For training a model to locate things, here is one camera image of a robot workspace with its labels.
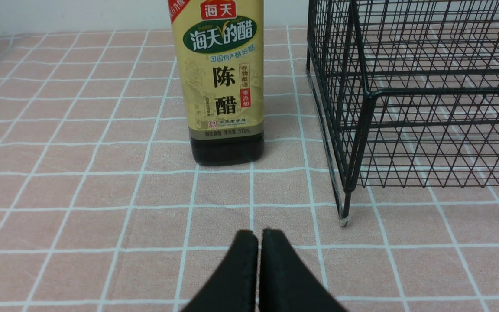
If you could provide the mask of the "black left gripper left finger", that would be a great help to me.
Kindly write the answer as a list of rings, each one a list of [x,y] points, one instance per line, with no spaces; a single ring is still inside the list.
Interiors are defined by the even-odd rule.
[[[253,312],[256,307],[258,240],[239,230],[226,255],[183,312]]]

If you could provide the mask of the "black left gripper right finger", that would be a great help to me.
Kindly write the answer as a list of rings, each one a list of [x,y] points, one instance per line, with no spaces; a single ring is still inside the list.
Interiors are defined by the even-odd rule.
[[[262,231],[261,312],[346,312],[315,278],[279,229]]]

